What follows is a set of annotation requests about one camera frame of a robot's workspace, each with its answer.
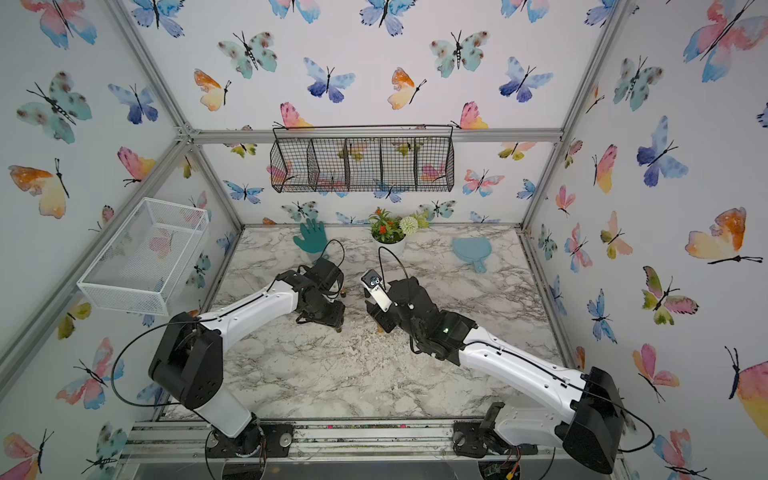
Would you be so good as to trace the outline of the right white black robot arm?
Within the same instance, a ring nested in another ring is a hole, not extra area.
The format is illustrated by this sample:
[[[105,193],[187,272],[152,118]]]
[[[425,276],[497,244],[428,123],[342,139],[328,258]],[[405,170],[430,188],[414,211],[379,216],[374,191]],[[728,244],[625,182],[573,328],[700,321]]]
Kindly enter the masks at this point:
[[[594,472],[613,473],[632,414],[607,371],[581,372],[516,348],[474,320],[439,308],[414,277],[388,283],[370,270],[361,283],[368,314],[386,332],[404,331],[413,353],[486,374],[539,404],[529,414],[508,405],[490,408],[497,438],[561,448]]]

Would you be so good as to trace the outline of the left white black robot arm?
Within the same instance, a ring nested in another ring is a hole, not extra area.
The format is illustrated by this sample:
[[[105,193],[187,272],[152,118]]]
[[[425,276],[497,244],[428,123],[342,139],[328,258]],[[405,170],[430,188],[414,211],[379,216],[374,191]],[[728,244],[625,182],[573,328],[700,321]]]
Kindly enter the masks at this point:
[[[223,385],[225,354],[257,329],[292,313],[300,324],[340,330],[345,305],[337,296],[343,283],[339,267],[319,259],[309,269],[278,274],[266,288],[229,306],[197,316],[181,312],[159,327],[163,334],[148,376],[210,424],[217,439],[248,454],[262,433],[256,415]]]

